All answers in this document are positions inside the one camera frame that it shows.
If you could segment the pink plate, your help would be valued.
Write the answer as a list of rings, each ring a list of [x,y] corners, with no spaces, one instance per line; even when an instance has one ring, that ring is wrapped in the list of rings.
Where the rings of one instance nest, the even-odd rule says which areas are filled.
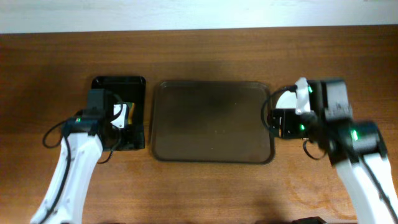
[[[295,91],[285,91],[281,94],[275,105],[276,109],[296,109],[297,95]]]

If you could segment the yellow green scrub sponge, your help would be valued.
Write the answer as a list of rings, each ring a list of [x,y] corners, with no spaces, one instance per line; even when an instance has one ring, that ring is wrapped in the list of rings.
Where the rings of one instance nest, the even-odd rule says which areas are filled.
[[[129,107],[128,116],[127,116],[127,123],[128,124],[132,124],[133,123],[133,116],[134,116],[134,110],[135,110],[136,104],[128,102],[127,105]]]

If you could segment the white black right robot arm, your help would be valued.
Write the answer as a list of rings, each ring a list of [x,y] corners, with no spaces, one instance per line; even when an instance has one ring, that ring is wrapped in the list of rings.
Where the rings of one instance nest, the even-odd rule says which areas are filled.
[[[337,171],[358,223],[397,223],[397,194],[382,134],[355,121],[342,79],[300,78],[268,96],[260,112],[274,138],[316,144]]]

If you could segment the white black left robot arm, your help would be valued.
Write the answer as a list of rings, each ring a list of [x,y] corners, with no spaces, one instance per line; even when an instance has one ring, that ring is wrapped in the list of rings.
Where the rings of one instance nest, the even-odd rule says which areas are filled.
[[[81,223],[91,176],[104,151],[134,150],[127,143],[132,118],[73,116],[61,127],[60,155],[50,185],[31,223]]]

